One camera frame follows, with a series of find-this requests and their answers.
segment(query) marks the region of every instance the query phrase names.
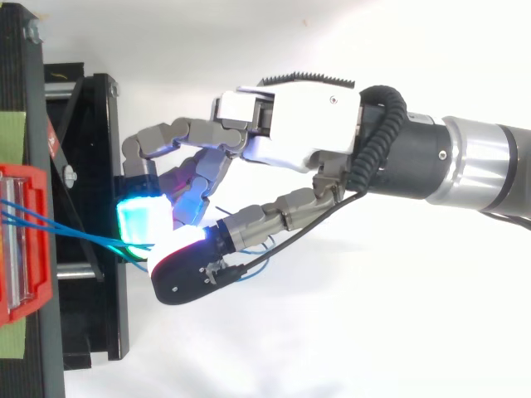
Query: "black ridged strip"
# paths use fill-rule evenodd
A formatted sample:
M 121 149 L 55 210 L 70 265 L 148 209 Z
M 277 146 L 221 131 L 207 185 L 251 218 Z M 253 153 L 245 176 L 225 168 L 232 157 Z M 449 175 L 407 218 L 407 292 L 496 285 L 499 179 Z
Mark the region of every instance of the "black ridged strip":
M 337 79 L 323 74 L 304 72 L 293 72 L 288 75 L 266 77 L 261 80 L 259 85 L 279 85 L 282 83 L 289 83 L 291 81 L 297 80 L 318 81 L 320 83 L 326 83 L 327 85 L 338 85 L 340 87 L 346 87 L 347 89 L 353 89 L 355 85 L 353 80 Z
M 504 185 L 501 187 L 498 196 L 485 209 L 481 211 L 491 211 L 498 207 L 502 201 L 509 195 L 511 187 L 513 186 L 514 178 L 516 177 L 516 169 L 518 167 L 518 146 L 514 139 L 513 133 L 507 126 L 498 124 L 504 130 L 507 143 L 509 144 L 509 167 L 507 169 L 507 177 L 505 177 Z

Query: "screw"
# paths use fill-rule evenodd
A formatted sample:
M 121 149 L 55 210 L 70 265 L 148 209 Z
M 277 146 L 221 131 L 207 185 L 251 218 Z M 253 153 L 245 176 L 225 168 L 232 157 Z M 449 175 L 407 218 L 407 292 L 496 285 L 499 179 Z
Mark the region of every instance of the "screw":
M 24 37 L 31 41 L 33 44 L 41 44 L 41 34 L 39 33 L 39 20 L 31 19 L 24 28 Z
M 68 189 L 72 188 L 74 186 L 74 182 L 77 181 L 77 173 L 70 164 L 66 165 L 63 169 L 63 181 Z
M 113 98 L 117 98 L 119 96 L 119 85 L 117 82 L 113 81 L 109 86 L 109 94 Z

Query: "black frame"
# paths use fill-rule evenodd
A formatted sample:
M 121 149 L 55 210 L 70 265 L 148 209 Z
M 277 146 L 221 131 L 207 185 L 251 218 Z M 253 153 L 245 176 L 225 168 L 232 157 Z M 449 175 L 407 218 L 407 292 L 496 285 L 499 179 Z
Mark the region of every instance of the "black frame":
M 119 197 L 121 177 L 116 92 L 110 89 L 114 80 L 108 75 L 82 77 L 79 102 L 71 102 L 71 108 L 78 109 L 82 104 L 85 116 L 80 119 L 77 111 L 73 112 L 74 123 L 65 124 L 64 128 L 57 126 L 62 152 L 51 167 L 41 44 L 24 35 L 24 28 L 33 19 L 36 17 L 20 4 L 4 3 L 0 7 L 0 111 L 26 112 L 24 162 L 45 170 L 50 176 L 48 215 L 54 217 L 55 211 L 60 221 L 71 226 L 77 215 L 87 232 L 118 237 L 114 205 Z M 86 125 L 98 143 L 97 154 L 92 158 L 83 154 L 90 153 L 90 149 L 81 151 L 81 155 L 76 151 L 86 139 L 80 133 Z M 65 189 L 61 177 L 61 168 L 67 162 L 80 175 L 71 190 Z M 83 166 L 90 162 L 98 165 L 96 184 L 90 175 L 87 178 L 87 168 Z M 83 189 L 93 190 L 96 203 L 92 207 L 87 208 L 80 200 L 79 190 Z M 70 207 L 68 202 L 66 207 L 60 206 L 65 204 L 65 199 L 70 200 Z M 95 224 L 93 221 L 97 219 L 102 222 Z M 63 253 L 61 238 L 57 243 L 59 256 L 68 256 L 67 252 Z M 77 252 L 84 259 L 91 257 L 86 250 Z M 89 367 L 91 352 L 107 351 L 110 360 L 118 360 L 129 351 L 125 267 L 108 250 L 90 245 L 90 252 L 96 258 L 92 261 L 97 267 L 95 278 L 58 283 L 56 240 L 50 239 L 53 297 L 27 317 L 24 358 L 0 360 L 0 398 L 62 398 L 65 396 L 63 367 Z M 72 324 L 82 327 L 69 327 Z
M 119 239 L 115 205 L 121 177 L 113 85 L 109 75 L 80 76 L 70 98 L 51 98 L 47 108 L 61 143 L 53 159 L 56 220 Z M 71 189 L 62 181 L 66 164 L 78 175 Z M 86 241 L 57 236 L 56 245 L 60 267 L 63 262 L 88 262 L 95 272 L 95 278 L 59 281 L 65 370 L 90 367 L 91 352 L 108 352 L 111 361 L 122 359 L 129 351 L 124 265 L 107 249 Z
M 20 4 L 4 3 L 0 7 L 0 110 L 26 112 L 25 163 L 50 175 L 42 50 L 40 44 L 24 37 L 24 28 L 32 19 L 36 17 Z M 48 214 L 53 216 L 50 179 Z M 0 360 L 0 397 L 65 396 L 53 240 L 50 260 L 53 297 L 27 317 L 24 359 Z

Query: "robotic hand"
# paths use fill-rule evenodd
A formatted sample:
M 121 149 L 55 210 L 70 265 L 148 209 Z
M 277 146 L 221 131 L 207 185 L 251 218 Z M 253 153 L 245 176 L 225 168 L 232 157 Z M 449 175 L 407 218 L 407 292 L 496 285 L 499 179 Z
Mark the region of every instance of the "robotic hand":
M 202 149 L 158 177 L 153 159 L 181 144 Z M 172 203 L 175 231 L 154 242 L 148 267 L 158 299 L 179 304 L 237 281 L 366 192 L 529 216 L 530 147 L 528 130 L 408 113 L 390 87 L 358 92 L 352 81 L 294 73 L 227 91 L 214 101 L 211 120 L 179 118 L 144 129 L 122 151 L 128 197 L 162 193 Z M 191 227 L 236 157 L 315 170 L 313 187 L 249 206 L 204 230 Z M 356 194 L 344 200 L 347 190 Z M 247 265 L 223 260 L 268 235 L 298 229 Z

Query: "white wall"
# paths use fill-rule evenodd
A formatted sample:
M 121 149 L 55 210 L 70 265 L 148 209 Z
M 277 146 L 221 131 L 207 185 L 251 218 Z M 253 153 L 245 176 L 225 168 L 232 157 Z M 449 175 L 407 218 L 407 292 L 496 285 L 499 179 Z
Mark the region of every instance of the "white wall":
M 46 61 L 120 83 L 122 137 L 207 118 L 223 90 L 293 70 L 392 85 L 420 113 L 531 129 L 521 0 L 24 3 L 45 19 Z M 236 162 L 212 201 L 234 211 L 309 181 Z M 163 306 L 131 268 L 129 355 L 67 372 L 67 395 L 530 396 L 530 237 L 473 211 L 369 196 L 260 277 L 195 303 Z

